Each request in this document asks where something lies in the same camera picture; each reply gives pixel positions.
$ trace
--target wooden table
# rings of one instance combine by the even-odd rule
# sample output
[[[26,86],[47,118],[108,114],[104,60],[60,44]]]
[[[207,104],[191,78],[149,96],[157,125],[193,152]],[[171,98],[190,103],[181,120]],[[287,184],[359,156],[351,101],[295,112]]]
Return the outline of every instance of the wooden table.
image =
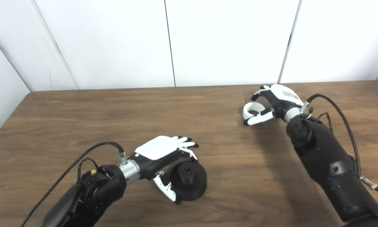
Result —
[[[348,118],[360,150],[362,173],[378,183],[378,81],[287,84],[305,100],[330,96]],[[0,227],[16,227],[59,175],[83,151],[116,141],[130,155],[158,135],[183,135],[208,174],[197,201],[177,206],[152,181],[136,181],[97,223],[114,226],[341,226],[322,190],[308,177],[278,119],[242,125],[242,107],[259,85],[29,94],[0,130]],[[316,99],[315,115],[329,111],[346,151],[352,147],[341,118]],[[113,147],[88,155],[118,164]],[[91,168],[87,163],[85,170]],[[37,209],[27,226],[41,226],[75,182],[76,169]],[[378,200],[378,193],[372,192]]]

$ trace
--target wire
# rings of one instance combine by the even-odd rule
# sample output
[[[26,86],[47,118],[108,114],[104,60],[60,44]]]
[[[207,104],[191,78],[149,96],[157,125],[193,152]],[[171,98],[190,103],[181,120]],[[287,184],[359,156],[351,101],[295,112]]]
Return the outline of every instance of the wire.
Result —
[[[307,99],[307,102],[311,103],[315,98],[317,97],[321,97],[321,98],[324,98],[326,99],[328,102],[331,103],[331,105],[337,110],[337,112],[339,113],[339,115],[341,116],[343,122],[344,122],[344,125],[346,125],[346,128],[347,128],[347,132],[349,133],[349,136],[350,136],[350,140],[352,141],[352,145],[353,145],[353,149],[354,149],[354,156],[356,158],[356,167],[357,167],[357,174],[359,175],[359,177],[361,176],[361,165],[360,165],[360,156],[358,154],[358,149],[357,149],[357,144],[356,144],[356,140],[354,139],[354,135],[353,135],[353,132],[352,132],[352,129],[350,128],[350,125],[349,125],[349,122],[347,121],[346,117],[344,116],[343,112],[340,110],[340,108],[336,105],[336,103],[334,101],[332,101],[331,99],[329,99],[329,97],[325,96],[325,95],[321,95],[321,94],[315,94],[311,97],[309,97]]]
[[[333,133],[332,121],[330,120],[330,116],[329,116],[329,113],[328,113],[328,112],[326,112],[326,113],[321,113],[321,115],[319,115],[319,117],[316,118],[315,122],[319,121],[319,119],[320,119],[323,115],[326,115],[326,118],[328,118],[329,129],[330,129],[330,131]]]
[[[83,162],[87,160],[92,161],[92,163],[95,165],[95,168],[98,169],[97,163],[91,158],[84,158],[82,161],[80,161],[80,164],[78,165],[78,169],[77,169],[77,183],[76,183],[77,186],[81,184],[81,166],[83,165]]]
[[[24,225],[26,224],[26,222],[29,220],[29,218],[32,216],[32,214],[35,212],[35,210],[39,207],[39,205],[41,205],[41,203],[46,199],[46,197],[48,197],[48,195],[53,191],[53,189],[55,189],[55,187],[60,183],[60,181],[66,176],[66,174],[82,159],[84,158],[84,156],[86,156],[89,152],[91,152],[92,150],[94,150],[95,148],[98,148],[102,145],[107,145],[107,144],[110,144],[110,145],[113,145],[114,147],[116,147],[119,152],[123,151],[123,148],[117,144],[116,142],[110,142],[110,141],[107,141],[107,142],[102,142],[102,143],[99,143],[99,144],[96,144],[94,146],[92,146],[91,148],[89,148],[88,150],[84,151],[84,153],[82,153],[80,155],[80,157],[78,157],[65,171],[64,173],[59,177],[59,179],[56,180],[56,182],[52,185],[52,187],[49,188],[49,190],[45,193],[45,195],[38,201],[38,203],[32,208],[32,210],[29,212],[29,214],[25,217],[24,221],[22,222],[22,224],[20,225],[20,227],[24,227]]]

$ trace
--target cable connector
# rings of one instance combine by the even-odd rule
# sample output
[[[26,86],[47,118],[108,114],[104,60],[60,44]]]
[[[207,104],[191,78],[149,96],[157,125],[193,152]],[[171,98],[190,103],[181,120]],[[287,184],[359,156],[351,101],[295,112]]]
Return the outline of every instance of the cable connector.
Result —
[[[378,191],[378,184],[374,184],[373,182],[371,182],[370,180],[368,180],[367,178],[361,176],[360,177],[360,180],[369,187],[369,189],[371,190],[374,190],[374,191]]]
[[[120,155],[120,160],[122,161],[122,165],[126,165],[127,164],[127,158],[126,158],[126,154],[124,151],[120,152],[119,153]]]
[[[304,102],[304,105],[301,107],[301,113],[305,113],[309,105],[309,102]]]

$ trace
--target black plastic spool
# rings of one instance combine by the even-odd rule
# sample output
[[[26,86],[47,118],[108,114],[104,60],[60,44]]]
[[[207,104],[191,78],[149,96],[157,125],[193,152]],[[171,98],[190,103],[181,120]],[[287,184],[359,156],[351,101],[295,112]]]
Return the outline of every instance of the black plastic spool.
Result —
[[[206,170],[195,161],[177,164],[170,175],[171,184],[184,201],[193,201],[202,197],[207,188]]]

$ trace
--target robotic hand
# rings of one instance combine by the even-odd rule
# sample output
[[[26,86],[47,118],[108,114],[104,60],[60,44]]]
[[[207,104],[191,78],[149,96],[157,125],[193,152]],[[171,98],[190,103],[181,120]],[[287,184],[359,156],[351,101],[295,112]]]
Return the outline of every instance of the robotic hand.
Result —
[[[120,147],[120,165],[103,165],[81,175],[55,204],[43,220],[43,227],[92,227],[105,210],[123,197],[127,185],[139,179],[152,180],[175,203],[180,203],[171,182],[165,177],[165,166],[179,158],[197,162],[189,148],[199,145],[188,137],[158,136],[138,147],[126,158]]]
[[[244,125],[255,125],[272,118],[281,118],[287,123],[290,137],[309,176],[318,183],[346,227],[378,227],[378,203],[364,187],[378,191],[378,185],[361,176],[359,157],[351,129],[337,105],[328,97],[316,94],[302,102],[297,94],[282,85],[262,86],[251,100],[260,96],[272,105],[266,109],[258,102],[244,106]],[[342,116],[355,148],[356,159],[347,155],[331,129],[312,117],[312,110],[305,110],[316,97],[328,100]]]
[[[303,102],[293,90],[283,85],[261,86],[261,89],[252,96],[251,100],[255,101],[260,96],[265,97],[272,107],[266,109],[258,102],[247,103],[243,108],[244,125],[255,125],[274,117],[281,118],[288,123],[291,118],[301,114]],[[250,114],[249,111],[251,110],[259,113],[257,115]]]

